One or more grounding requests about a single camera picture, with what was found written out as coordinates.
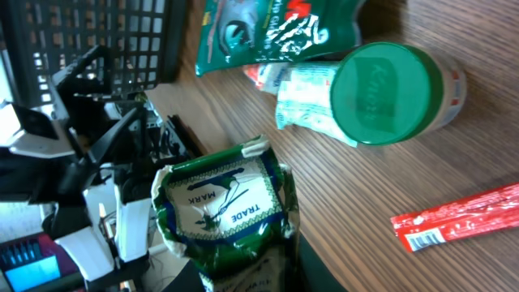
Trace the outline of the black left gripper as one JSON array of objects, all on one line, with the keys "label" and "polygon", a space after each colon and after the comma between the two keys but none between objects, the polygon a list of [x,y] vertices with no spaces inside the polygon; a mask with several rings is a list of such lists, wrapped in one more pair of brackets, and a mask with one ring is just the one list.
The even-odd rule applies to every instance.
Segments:
[{"label": "black left gripper", "polygon": [[[102,79],[80,78],[87,67],[103,61]],[[52,76],[52,114],[75,153],[53,159],[26,157],[7,149],[7,192],[10,195],[80,195],[100,180],[101,167],[135,164],[146,157],[145,109],[135,103],[112,119],[105,103],[92,94],[112,92],[112,51],[96,45]]]}]

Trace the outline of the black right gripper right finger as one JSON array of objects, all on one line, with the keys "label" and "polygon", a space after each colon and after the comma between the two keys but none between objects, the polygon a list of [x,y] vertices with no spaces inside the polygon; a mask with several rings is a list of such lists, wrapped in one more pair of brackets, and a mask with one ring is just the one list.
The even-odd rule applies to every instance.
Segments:
[{"label": "black right gripper right finger", "polygon": [[301,234],[299,236],[299,284],[303,292],[347,292],[332,275],[313,247]]}]

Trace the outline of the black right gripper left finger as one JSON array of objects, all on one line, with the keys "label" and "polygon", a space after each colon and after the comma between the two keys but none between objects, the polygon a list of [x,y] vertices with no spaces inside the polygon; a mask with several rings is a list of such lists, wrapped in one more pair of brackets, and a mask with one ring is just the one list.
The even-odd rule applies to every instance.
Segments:
[{"label": "black right gripper left finger", "polygon": [[188,261],[181,272],[161,292],[203,292],[203,284],[198,270]]}]

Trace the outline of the green 3M gloves packet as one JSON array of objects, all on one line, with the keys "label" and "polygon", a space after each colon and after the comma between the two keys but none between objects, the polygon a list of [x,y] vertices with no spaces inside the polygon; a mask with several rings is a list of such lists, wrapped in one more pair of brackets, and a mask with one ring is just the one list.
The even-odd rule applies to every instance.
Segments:
[{"label": "green 3M gloves packet", "polygon": [[301,62],[361,45],[364,0],[209,0],[195,73]]}]

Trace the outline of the teal white wipes packet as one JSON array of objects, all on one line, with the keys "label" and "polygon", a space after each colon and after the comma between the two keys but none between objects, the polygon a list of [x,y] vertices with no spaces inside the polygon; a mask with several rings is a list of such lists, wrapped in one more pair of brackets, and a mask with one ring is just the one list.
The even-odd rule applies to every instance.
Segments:
[{"label": "teal white wipes packet", "polygon": [[338,62],[302,62],[289,67],[277,93],[278,129],[305,127],[350,147],[358,146],[332,116],[330,88],[338,67]]}]

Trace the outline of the red white small packet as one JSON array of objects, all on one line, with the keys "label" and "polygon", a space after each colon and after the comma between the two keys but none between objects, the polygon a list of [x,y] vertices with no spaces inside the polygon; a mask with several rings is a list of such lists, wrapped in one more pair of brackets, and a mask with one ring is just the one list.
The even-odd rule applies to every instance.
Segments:
[{"label": "red white small packet", "polygon": [[242,70],[261,92],[277,95],[289,67],[289,63],[279,62],[245,65]]}]

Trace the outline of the green lidded plastic jar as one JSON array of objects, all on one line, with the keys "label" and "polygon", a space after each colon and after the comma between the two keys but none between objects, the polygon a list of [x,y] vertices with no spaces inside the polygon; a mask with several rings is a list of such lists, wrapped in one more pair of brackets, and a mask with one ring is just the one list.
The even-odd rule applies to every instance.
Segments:
[{"label": "green lidded plastic jar", "polygon": [[339,64],[332,117],[360,144],[389,145],[449,124],[467,98],[462,66],[447,54],[392,42],[363,45]]}]

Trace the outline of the red white tube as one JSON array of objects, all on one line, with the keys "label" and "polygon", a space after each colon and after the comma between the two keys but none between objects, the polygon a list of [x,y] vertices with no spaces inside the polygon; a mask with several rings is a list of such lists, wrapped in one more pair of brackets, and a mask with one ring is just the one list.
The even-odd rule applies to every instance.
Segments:
[{"label": "red white tube", "polygon": [[518,184],[391,218],[409,252],[518,226]]}]

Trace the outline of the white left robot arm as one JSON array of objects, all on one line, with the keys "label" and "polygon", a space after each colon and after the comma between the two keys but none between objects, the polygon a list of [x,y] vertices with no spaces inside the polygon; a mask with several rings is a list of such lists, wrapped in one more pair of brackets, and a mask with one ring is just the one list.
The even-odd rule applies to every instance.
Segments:
[{"label": "white left robot arm", "polygon": [[[42,229],[72,258],[89,291],[147,272],[155,173],[202,154],[178,116],[168,117],[155,136],[141,104],[111,122],[94,95],[110,91],[113,68],[111,50],[98,45],[53,75],[51,115],[9,102],[1,106],[1,146],[8,151],[1,159],[1,199],[54,206]],[[103,170],[114,181],[112,238],[85,198]]]}]

